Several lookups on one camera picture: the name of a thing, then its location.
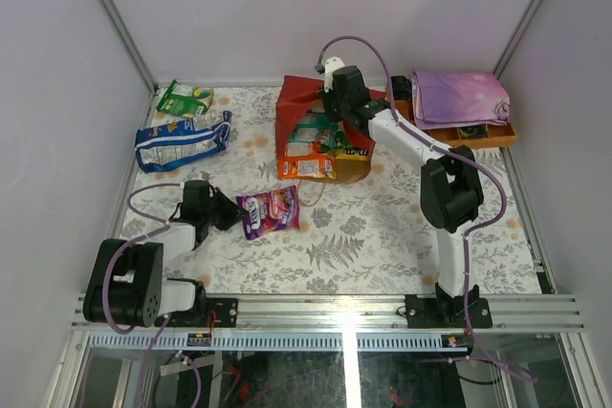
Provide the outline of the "red brown paper bag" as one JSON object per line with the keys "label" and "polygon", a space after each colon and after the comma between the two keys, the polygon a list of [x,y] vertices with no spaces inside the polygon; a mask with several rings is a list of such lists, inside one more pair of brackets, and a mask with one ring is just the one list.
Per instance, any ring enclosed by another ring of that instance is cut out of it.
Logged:
{"label": "red brown paper bag", "polygon": [[276,173],[281,181],[350,184],[371,171],[375,142],[324,113],[317,79],[286,75],[275,104]]}

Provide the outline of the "purple Fox's candy bag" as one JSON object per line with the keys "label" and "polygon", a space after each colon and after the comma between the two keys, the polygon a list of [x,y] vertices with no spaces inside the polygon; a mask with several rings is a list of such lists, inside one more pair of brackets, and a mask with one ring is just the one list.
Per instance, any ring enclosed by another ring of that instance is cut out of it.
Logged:
{"label": "purple Fox's candy bag", "polygon": [[235,200],[245,212],[243,229],[248,240],[270,232],[299,229],[300,204],[295,185],[238,196]]}

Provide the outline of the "blue white snack packet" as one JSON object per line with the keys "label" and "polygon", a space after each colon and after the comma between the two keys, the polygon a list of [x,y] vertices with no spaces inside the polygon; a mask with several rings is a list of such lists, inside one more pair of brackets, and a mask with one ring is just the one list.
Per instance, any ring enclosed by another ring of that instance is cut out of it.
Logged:
{"label": "blue white snack packet", "polygon": [[139,130],[135,156],[144,173],[169,172],[225,151],[229,144],[232,111]]}

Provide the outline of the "orange Fox's candy bag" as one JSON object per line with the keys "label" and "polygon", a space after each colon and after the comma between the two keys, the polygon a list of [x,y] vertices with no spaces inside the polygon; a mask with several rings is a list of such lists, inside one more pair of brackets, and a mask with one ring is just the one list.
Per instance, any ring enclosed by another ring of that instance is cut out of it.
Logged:
{"label": "orange Fox's candy bag", "polygon": [[331,180],[337,178],[335,160],[326,154],[310,154],[299,157],[282,156],[278,163],[280,180]]}

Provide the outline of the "green Fox's candy bag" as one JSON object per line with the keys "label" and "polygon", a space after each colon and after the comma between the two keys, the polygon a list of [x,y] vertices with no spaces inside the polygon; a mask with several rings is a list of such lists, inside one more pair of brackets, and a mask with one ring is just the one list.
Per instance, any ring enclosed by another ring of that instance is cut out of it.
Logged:
{"label": "green Fox's candy bag", "polygon": [[182,118],[199,117],[208,111],[213,98],[213,89],[189,86],[173,79],[157,102],[156,110]]}

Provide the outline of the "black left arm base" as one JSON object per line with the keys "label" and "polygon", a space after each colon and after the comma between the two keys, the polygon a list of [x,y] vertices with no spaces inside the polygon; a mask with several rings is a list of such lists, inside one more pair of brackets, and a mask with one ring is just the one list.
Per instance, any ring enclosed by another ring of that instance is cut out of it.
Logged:
{"label": "black left arm base", "polygon": [[208,298],[187,311],[170,314],[171,328],[235,328],[238,317],[237,298]]}

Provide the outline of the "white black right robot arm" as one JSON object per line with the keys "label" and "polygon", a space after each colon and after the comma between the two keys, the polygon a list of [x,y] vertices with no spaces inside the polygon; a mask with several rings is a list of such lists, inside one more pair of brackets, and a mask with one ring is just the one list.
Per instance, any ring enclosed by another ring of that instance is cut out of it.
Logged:
{"label": "white black right robot arm", "polygon": [[482,185],[468,147],[452,148],[407,121],[383,97],[374,98],[361,71],[332,57],[318,63],[324,76],[318,92],[327,117],[343,121],[368,139],[391,150],[420,173],[420,207],[436,229],[439,252],[436,302],[438,319],[457,326],[470,315],[470,257],[464,240],[484,202]]}

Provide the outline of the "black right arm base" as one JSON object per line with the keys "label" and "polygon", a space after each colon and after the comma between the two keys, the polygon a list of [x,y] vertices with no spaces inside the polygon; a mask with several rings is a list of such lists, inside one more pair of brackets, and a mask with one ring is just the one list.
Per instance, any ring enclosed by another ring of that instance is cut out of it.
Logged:
{"label": "black right arm base", "polygon": [[407,326],[412,329],[466,329],[468,315],[474,329],[491,329],[491,309],[487,299],[480,296],[479,286],[468,291],[467,308],[464,300],[464,293],[451,297],[438,284],[434,296],[408,294],[404,297]]}

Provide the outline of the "teal green snack packet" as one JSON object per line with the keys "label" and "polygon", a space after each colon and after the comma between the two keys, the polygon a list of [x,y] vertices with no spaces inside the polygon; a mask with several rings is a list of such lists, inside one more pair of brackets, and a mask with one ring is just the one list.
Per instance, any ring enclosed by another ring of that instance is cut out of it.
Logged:
{"label": "teal green snack packet", "polygon": [[339,127],[323,113],[307,112],[292,131],[286,146],[289,157],[327,153],[335,147]]}

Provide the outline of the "yellow snack packet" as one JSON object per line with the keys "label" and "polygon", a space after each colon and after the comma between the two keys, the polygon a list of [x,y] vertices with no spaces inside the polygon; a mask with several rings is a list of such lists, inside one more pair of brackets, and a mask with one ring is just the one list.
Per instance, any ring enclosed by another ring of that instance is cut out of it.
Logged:
{"label": "yellow snack packet", "polygon": [[343,131],[336,132],[333,151],[337,160],[367,161],[369,158],[369,151],[353,145]]}

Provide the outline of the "dark packet in tray corner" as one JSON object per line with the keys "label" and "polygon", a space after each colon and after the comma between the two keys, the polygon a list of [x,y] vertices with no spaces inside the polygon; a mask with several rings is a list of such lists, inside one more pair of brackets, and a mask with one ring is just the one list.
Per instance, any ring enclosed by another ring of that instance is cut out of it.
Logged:
{"label": "dark packet in tray corner", "polygon": [[391,90],[395,100],[412,99],[412,83],[405,75],[391,76]]}

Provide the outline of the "purple princess print cloth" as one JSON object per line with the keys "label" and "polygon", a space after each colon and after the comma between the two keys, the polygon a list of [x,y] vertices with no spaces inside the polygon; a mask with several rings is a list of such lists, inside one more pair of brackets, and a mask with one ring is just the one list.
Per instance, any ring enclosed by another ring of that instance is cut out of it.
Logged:
{"label": "purple princess print cloth", "polygon": [[410,82],[415,123],[422,130],[510,122],[510,97],[492,73],[416,70]]}

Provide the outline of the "orange wooden compartment tray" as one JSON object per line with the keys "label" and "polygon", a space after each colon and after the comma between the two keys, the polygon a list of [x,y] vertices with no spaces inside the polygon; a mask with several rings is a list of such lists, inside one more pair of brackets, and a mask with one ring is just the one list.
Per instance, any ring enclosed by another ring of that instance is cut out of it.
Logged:
{"label": "orange wooden compartment tray", "polygon": [[[387,84],[385,90],[387,93],[392,92],[391,84]],[[396,100],[396,105],[400,114],[411,124],[415,125],[416,122],[413,112],[412,99],[408,101]],[[447,143],[452,147],[458,147],[465,144],[471,149],[510,147],[518,138],[518,135],[511,124],[487,126],[489,129],[488,136],[478,140],[462,140],[457,132],[457,127],[426,129],[425,132],[436,140]]]}

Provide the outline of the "dark green gold packet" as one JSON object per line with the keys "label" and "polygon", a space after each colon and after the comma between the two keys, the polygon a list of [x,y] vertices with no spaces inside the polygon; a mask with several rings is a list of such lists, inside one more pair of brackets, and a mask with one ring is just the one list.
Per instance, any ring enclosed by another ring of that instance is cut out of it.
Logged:
{"label": "dark green gold packet", "polygon": [[478,140],[488,136],[489,129],[486,124],[463,126],[457,129],[462,140]]}

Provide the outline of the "aluminium front rail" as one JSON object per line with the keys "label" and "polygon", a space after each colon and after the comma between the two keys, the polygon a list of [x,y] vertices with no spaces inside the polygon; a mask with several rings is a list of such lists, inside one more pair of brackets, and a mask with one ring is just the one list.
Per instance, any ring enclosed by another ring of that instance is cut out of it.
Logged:
{"label": "aluminium front rail", "polygon": [[[402,295],[236,294],[230,323],[237,331],[323,332],[342,327],[364,332],[408,330],[422,311]],[[585,321],[568,294],[485,294],[477,317],[484,333],[583,333]]]}

